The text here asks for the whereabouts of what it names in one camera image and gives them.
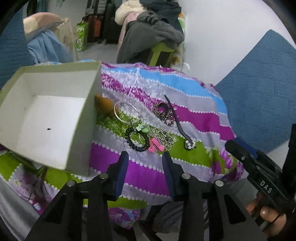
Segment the right hand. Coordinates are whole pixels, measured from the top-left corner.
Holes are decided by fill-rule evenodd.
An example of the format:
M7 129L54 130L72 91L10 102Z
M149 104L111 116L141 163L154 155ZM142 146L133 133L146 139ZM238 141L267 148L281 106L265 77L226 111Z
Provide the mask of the right hand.
M256 213L255 209L259 207L262 197L263 196L258 192L256 194L256 198L246 206L246 210L249 214L254 215ZM270 207L263 206L260 208L259 215L264 221L270 223L269 227L267 227L264 231L267 237L275 237L278 235L283 230L287 222L286 214L280 214L278 211Z

